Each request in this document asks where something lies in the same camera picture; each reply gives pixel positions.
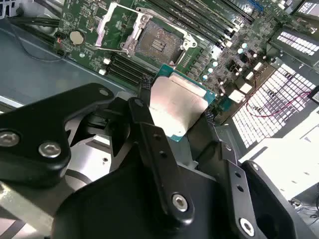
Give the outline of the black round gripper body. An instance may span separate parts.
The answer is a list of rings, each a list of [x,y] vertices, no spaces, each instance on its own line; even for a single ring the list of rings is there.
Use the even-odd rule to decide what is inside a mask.
[[[225,143],[178,165],[170,145],[134,144],[120,166],[71,194],[52,225],[55,239],[309,239],[265,172],[237,164]]]

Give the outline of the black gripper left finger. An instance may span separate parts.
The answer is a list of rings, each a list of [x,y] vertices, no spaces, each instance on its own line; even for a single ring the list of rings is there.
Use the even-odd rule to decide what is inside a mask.
[[[81,121],[90,115],[106,121],[104,131],[115,139],[112,146],[129,163],[141,164],[141,196],[121,189],[117,169],[108,183],[90,185],[72,199],[86,219],[116,213],[136,215],[141,209],[170,226],[187,226],[194,218],[194,205],[173,157],[164,131],[154,125],[150,110],[141,99],[116,98],[104,86],[90,83],[2,114],[0,118],[0,177],[33,187],[49,187],[62,178],[71,159],[71,146],[86,139]]]

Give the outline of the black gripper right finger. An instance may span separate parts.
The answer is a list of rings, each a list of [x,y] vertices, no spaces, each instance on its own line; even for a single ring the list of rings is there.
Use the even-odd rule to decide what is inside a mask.
[[[204,111],[187,131],[197,169],[216,180],[219,205],[236,239],[314,239],[265,171],[254,161],[239,163],[232,147],[222,141]]]

